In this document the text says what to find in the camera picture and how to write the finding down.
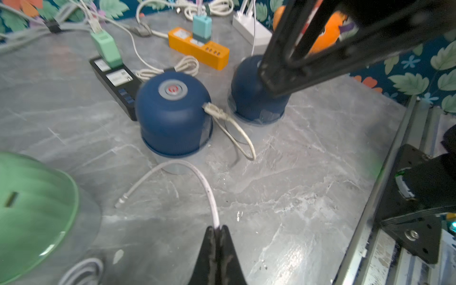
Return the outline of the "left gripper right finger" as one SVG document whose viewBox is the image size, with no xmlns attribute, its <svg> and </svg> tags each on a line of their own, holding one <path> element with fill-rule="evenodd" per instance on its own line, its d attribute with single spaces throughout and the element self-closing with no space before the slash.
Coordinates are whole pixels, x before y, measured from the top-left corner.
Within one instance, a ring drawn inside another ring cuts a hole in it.
<svg viewBox="0 0 456 285">
<path fill-rule="evenodd" d="M 247 285 L 226 225 L 223 225 L 216 234 L 216 268 L 216 285 Z"/>
</svg>

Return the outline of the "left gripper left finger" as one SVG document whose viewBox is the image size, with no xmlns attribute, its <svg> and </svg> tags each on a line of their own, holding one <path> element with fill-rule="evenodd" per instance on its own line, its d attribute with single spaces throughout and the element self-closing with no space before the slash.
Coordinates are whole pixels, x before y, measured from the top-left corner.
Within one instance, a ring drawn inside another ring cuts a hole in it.
<svg viewBox="0 0 456 285">
<path fill-rule="evenodd" d="M 209 226 L 188 285 L 216 285 L 218 279 L 218 232 Z"/>
</svg>

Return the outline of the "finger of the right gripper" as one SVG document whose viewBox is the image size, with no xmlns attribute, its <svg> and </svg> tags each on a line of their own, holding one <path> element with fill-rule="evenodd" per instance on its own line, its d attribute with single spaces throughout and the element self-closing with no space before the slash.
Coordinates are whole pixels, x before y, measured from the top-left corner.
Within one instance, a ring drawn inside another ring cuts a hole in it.
<svg viewBox="0 0 456 285">
<path fill-rule="evenodd" d="M 306 89 L 411 50 L 456 26 L 454 1 L 323 1 L 301 37 L 317 1 L 289 1 L 258 68 L 275 96 Z M 352 19 L 357 33 L 308 54 L 333 13 Z"/>
</svg>

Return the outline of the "blue meat grinder front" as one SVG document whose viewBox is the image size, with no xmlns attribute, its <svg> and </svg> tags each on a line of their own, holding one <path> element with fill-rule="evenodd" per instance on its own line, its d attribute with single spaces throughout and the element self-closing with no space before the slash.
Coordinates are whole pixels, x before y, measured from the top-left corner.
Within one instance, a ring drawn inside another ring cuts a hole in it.
<svg viewBox="0 0 456 285">
<path fill-rule="evenodd" d="M 235 70 L 231 82 L 228 104 L 231 111 L 245 122 L 269 125 L 284 114 L 290 94 L 274 97 L 258 76 L 262 56 L 244 59 Z"/>
</svg>

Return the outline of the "blue meat grinder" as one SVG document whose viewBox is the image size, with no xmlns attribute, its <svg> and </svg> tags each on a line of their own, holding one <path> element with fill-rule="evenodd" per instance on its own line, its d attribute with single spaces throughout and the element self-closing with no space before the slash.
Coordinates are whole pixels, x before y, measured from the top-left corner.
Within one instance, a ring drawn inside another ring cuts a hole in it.
<svg viewBox="0 0 456 285">
<path fill-rule="evenodd" d="M 212 118 L 203 109 L 210 102 L 204 84 L 182 72 L 165 72 L 146 81 L 135 98 L 145 145 L 168 158 L 199 152 L 213 133 Z"/>
<path fill-rule="evenodd" d="M 245 122 L 269 125 L 284 114 L 290 94 L 274 97 L 258 76 L 262 56 L 244 59 L 235 70 L 231 82 L 228 104 L 231 111 Z"/>
</svg>

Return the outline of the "green meat grinder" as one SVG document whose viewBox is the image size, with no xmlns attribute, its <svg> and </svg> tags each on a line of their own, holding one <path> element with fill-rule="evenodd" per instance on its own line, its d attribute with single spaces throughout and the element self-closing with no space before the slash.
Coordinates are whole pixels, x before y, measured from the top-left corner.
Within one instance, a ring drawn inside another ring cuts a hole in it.
<svg viewBox="0 0 456 285">
<path fill-rule="evenodd" d="M 1 153 L 1 283 L 63 285 L 98 279 L 84 259 L 101 224 L 100 207 L 73 178 L 32 157 Z"/>
</svg>

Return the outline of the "teal charger adapter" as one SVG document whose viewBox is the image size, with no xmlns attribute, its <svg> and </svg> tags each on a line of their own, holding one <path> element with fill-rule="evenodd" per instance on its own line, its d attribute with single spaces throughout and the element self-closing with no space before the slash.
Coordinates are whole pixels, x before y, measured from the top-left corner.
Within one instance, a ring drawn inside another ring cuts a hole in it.
<svg viewBox="0 0 456 285">
<path fill-rule="evenodd" d="M 212 19 L 207 15 L 194 15 L 192 26 L 192 37 L 202 43 L 211 40 Z"/>
</svg>

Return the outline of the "green charger adapter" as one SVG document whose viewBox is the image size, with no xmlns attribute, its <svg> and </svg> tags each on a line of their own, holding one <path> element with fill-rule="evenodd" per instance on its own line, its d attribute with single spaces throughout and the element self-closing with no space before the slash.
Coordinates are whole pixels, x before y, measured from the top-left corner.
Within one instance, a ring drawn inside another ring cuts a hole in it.
<svg viewBox="0 0 456 285">
<path fill-rule="evenodd" d="M 105 30 L 90 33 L 99 55 L 110 68 L 116 68 L 123 64 L 120 51 L 114 38 Z"/>
</svg>

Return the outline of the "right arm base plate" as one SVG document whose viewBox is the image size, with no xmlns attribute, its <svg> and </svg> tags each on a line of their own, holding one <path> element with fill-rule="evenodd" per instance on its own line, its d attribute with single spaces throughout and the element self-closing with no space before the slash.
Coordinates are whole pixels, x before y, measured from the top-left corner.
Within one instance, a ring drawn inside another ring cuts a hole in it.
<svg viewBox="0 0 456 285">
<path fill-rule="evenodd" d="M 456 155 L 429 158 L 403 145 L 394 161 L 375 221 L 428 264 L 439 260 L 441 216 L 456 210 Z"/>
</svg>

